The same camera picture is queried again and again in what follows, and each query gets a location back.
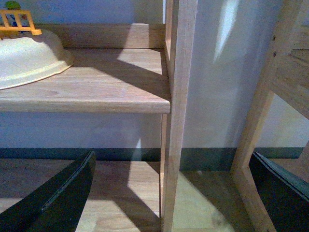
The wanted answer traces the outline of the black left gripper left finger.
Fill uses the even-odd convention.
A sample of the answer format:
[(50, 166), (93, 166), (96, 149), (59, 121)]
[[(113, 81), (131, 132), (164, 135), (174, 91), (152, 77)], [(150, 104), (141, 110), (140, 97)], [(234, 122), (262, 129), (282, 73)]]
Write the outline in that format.
[(0, 215), (2, 232), (74, 232), (91, 190), (96, 155), (87, 152)]

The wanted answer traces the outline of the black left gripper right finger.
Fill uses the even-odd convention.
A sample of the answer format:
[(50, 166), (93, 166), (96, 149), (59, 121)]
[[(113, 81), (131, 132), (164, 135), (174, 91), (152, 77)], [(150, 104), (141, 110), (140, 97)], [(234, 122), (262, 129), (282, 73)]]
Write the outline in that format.
[(309, 230), (309, 184), (254, 152), (249, 167), (257, 192), (278, 232)]

